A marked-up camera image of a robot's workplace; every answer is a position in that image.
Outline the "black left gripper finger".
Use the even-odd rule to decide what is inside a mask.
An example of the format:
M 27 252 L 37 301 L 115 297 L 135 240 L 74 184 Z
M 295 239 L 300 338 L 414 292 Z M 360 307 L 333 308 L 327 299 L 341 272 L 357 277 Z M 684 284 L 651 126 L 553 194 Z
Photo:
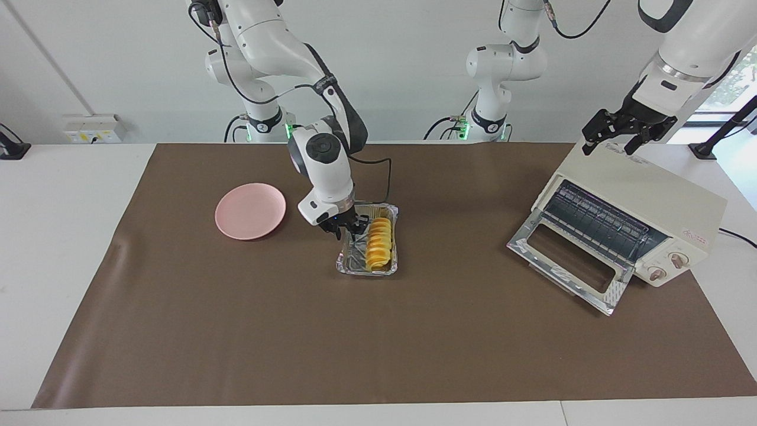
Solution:
M 606 109 L 597 111 L 581 130 L 584 138 L 584 145 L 582 146 L 584 155 L 589 156 L 598 144 L 621 135 L 622 118 L 622 114 L 609 112 Z
M 627 114 L 624 120 L 626 121 L 627 133 L 633 134 L 630 141 L 626 143 L 624 151 L 628 156 L 632 156 L 646 143 L 658 142 L 661 138 L 665 137 L 671 127 L 678 122 L 678 117 L 673 116 L 665 118 L 660 123 L 650 124 Z

